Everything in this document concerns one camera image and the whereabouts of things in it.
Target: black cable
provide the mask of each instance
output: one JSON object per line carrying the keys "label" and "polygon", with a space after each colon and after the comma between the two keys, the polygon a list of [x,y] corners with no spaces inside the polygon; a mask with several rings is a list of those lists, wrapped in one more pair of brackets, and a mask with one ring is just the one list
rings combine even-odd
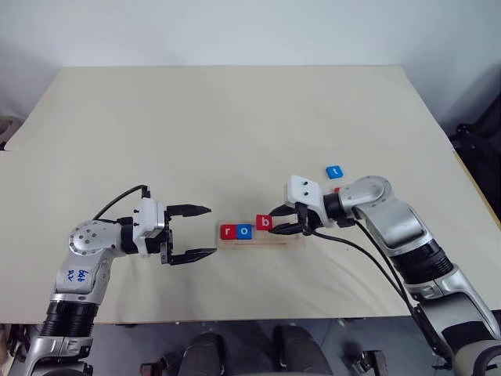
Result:
{"label": "black cable", "polygon": [[142,184],[140,186],[135,186],[135,187],[131,188],[130,190],[126,190],[120,196],[115,197],[110,203],[108,203],[104,208],[102,208],[99,211],[99,213],[97,213],[96,215],[94,215],[94,218],[92,220],[99,219],[99,217],[101,215],[103,215],[109,208],[111,208],[113,205],[115,205],[118,201],[120,201],[125,196],[128,196],[129,194],[135,192],[136,190],[147,190],[147,189],[148,189],[148,186],[145,186],[145,185]]}
{"label": "black cable", "polygon": [[407,296],[407,294],[405,292],[405,288],[402,285],[402,282],[400,281],[400,278],[398,278],[398,274],[397,274],[397,272],[395,272],[395,268],[391,264],[390,260],[388,260],[388,258],[384,254],[384,252],[381,249],[381,247],[376,243],[376,241],[374,240],[374,238],[372,237],[372,235],[369,233],[369,231],[364,227],[364,225],[361,224],[359,221],[355,221],[355,225],[357,225],[357,227],[366,235],[366,237],[370,240],[370,242],[373,244],[373,246],[377,249],[377,251],[379,252],[379,254],[381,255],[381,257],[383,258],[384,262],[386,262],[386,265],[389,268],[389,270],[391,272],[391,275],[396,280],[398,288],[402,292],[402,294],[400,296],[402,297],[405,305],[407,306],[407,309],[409,310],[410,315],[412,317],[414,317],[414,309],[413,309],[413,307],[410,304],[409,297]]}
{"label": "black cable", "polygon": [[391,286],[395,289],[395,291],[397,291],[397,294],[400,295],[400,297],[402,299],[404,299],[403,295],[405,294],[405,292],[403,290],[400,290],[398,288],[398,286],[391,279],[391,277],[388,275],[388,273],[386,273],[386,270],[384,270],[383,266],[381,266],[381,264],[368,251],[366,251],[365,249],[363,249],[359,245],[357,245],[357,244],[355,244],[355,243],[353,243],[353,242],[351,242],[349,240],[343,239],[341,237],[332,237],[332,236],[326,235],[324,233],[317,233],[316,231],[311,230],[311,229],[309,229],[308,227],[306,227],[306,226],[304,226],[302,224],[300,224],[300,225],[303,228],[303,231],[305,233],[314,235],[316,237],[321,237],[322,239],[327,239],[327,240],[331,240],[331,241],[337,241],[338,243],[343,243],[343,244],[349,245],[350,247],[353,247],[357,251],[362,252],[365,256],[367,256],[370,259],[370,261],[372,261],[377,266],[377,268],[379,269],[379,271],[381,271],[382,274],[384,274],[384,276],[386,277],[386,279],[388,280],[388,282],[391,284]]}

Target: wooden table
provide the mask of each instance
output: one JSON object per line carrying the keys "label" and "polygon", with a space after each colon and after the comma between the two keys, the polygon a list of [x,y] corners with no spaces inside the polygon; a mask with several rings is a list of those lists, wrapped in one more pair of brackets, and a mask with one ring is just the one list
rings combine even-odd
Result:
{"label": "wooden table", "polygon": [[[499,227],[400,67],[64,68],[0,154],[0,322],[45,318],[67,237],[136,184],[175,219],[175,250],[215,244],[216,223],[282,204],[289,175],[326,190],[382,175],[490,308],[501,308]],[[344,178],[329,180],[328,165]],[[138,197],[107,218],[129,215]],[[356,229],[333,235],[376,253]],[[372,263],[341,244],[220,250],[192,265],[114,262],[97,322],[406,315]]]}

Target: gray floor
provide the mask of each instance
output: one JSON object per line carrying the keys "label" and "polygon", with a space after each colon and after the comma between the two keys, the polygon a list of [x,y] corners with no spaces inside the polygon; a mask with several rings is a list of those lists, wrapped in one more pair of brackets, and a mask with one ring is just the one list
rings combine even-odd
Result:
{"label": "gray floor", "polygon": [[[307,329],[322,346],[336,376],[350,376],[343,365],[343,344],[359,343],[364,350],[383,350],[390,375],[451,375],[435,371],[439,359],[408,317],[366,320],[259,320],[180,324],[141,324],[136,327],[96,325],[88,363],[95,376],[136,376],[139,365],[155,362],[169,352],[182,353],[192,338],[205,331],[220,334],[227,348],[230,374],[272,371],[272,331],[276,325],[296,324]],[[21,375],[16,363],[10,376]]]}

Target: white backdrop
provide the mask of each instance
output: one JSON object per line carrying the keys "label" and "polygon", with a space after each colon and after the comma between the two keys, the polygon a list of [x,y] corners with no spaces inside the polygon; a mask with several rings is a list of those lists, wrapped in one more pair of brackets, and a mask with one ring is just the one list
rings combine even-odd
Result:
{"label": "white backdrop", "polygon": [[0,0],[0,114],[61,66],[403,65],[446,129],[499,92],[500,0]]}

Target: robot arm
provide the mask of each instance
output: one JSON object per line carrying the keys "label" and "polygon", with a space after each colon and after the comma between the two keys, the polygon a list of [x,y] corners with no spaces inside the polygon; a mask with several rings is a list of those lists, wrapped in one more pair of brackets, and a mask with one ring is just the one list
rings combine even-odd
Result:
{"label": "robot arm", "polygon": [[215,248],[173,255],[169,222],[174,215],[200,215],[211,210],[195,205],[164,206],[143,192],[132,217],[83,222],[70,233],[70,252],[59,270],[40,336],[27,354],[27,376],[80,372],[92,375],[92,366],[81,362],[92,345],[94,317],[103,301],[111,264],[116,257],[160,253],[162,264],[178,265],[209,256]]}
{"label": "robot arm", "polygon": [[288,234],[365,220],[405,289],[418,301],[412,314],[433,350],[452,362],[458,376],[485,374],[488,363],[501,354],[495,317],[414,210],[395,197],[386,179],[367,176],[323,195],[317,183],[291,176],[286,204],[271,214],[288,215],[302,205],[308,214],[298,216],[299,227],[279,225],[272,232]]}

